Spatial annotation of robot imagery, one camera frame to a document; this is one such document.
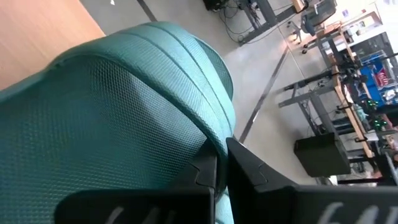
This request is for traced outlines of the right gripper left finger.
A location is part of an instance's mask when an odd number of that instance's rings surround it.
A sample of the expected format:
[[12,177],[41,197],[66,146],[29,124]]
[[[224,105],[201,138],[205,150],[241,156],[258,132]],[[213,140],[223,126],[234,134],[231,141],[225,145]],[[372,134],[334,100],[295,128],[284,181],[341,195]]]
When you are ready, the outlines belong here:
[[84,190],[65,197],[55,224],[215,224],[217,154],[205,141],[164,189]]

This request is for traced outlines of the green rubber slide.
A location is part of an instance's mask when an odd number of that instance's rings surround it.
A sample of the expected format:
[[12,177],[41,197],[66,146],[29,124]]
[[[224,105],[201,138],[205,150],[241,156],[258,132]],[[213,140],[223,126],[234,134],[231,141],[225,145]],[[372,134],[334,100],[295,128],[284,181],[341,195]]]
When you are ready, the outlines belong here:
[[221,56],[169,22],[81,44],[0,91],[0,224],[55,224],[84,190],[164,189],[205,141],[217,154],[215,224],[233,222]]

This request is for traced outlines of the black computer case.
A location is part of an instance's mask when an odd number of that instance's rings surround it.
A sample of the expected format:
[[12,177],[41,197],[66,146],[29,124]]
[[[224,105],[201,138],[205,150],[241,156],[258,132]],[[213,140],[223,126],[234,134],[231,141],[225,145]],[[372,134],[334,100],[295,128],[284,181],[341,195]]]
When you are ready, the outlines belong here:
[[296,140],[294,153],[310,177],[351,173],[345,147],[334,133]]

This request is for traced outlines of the blue box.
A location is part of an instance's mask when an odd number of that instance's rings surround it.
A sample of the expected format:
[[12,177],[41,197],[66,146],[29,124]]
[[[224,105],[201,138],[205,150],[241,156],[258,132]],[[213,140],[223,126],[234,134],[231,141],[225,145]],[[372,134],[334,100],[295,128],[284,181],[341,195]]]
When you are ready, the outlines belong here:
[[366,86],[371,98],[381,104],[398,104],[398,60],[379,50],[360,58],[363,67],[360,72],[366,75]]

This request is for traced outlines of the grey office chair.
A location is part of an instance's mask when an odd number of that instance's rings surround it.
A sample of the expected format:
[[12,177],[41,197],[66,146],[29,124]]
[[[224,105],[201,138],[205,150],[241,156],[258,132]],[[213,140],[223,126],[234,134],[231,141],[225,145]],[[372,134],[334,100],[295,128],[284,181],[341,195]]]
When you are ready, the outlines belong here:
[[336,12],[335,0],[312,0],[301,13],[301,29],[304,33],[314,36],[316,28]]

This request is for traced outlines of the wooden-topped desk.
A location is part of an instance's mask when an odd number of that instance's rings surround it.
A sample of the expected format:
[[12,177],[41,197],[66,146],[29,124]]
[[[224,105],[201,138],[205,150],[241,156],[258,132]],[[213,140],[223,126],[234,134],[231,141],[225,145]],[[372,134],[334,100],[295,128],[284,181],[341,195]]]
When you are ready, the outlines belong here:
[[[280,102],[279,107],[283,108],[288,105],[298,104],[300,109],[302,110],[302,113],[305,115],[307,122],[310,125],[310,128],[312,129],[314,134],[318,136],[321,134],[321,129],[315,124],[315,120],[311,118],[309,112],[305,109],[303,105],[305,101],[311,102],[315,111],[318,114],[318,117],[320,118],[320,121],[323,124],[323,127],[325,128],[325,132],[333,133],[336,137],[338,137],[339,136],[338,131],[335,129],[335,126],[333,125],[333,122],[329,117],[329,112],[326,111],[320,99],[320,95],[323,95],[331,91],[335,92],[340,101],[340,105],[337,108],[337,110],[339,111],[342,110],[349,118],[349,121],[357,136],[356,142],[360,142],[363,146],[361,152],[363,152],[366,155],[366,157],[372,158],[374,156],[374,153],[372,152],[367,142],[367,139],[364,135],[363,125],[359,121],[358,115],[354,112],[353,101],[347,99],[349,91],[346,90],[345,86],[340,81],[340,73],[337,63],[343,61],[341,58],[341,54],[339,53],[339,51],[337,51],[336,45],[334,44],[333,40],[329,40],[328,42],[332,50],[332,54],[328,56],[328,61],[333,64],[332,71],[323,72],[317,76],[305,80],[300,80],[299,82],[284,87],[283,88],[284,91],[292,90],[293,94],[288,100]],[[296,90],[307,86],[311,82],[317,82],[324,77],[330,78],[331,82],[327,83],[323,87],[314,89],[305,94],[302,95],[295,94]]]

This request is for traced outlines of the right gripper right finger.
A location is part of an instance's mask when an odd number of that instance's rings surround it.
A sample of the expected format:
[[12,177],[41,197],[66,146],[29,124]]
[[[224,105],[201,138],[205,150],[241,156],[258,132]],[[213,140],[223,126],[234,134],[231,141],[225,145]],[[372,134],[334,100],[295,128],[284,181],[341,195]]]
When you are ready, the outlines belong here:
[[235,224],[398,224],[397,187],[298,185],[227,138]]

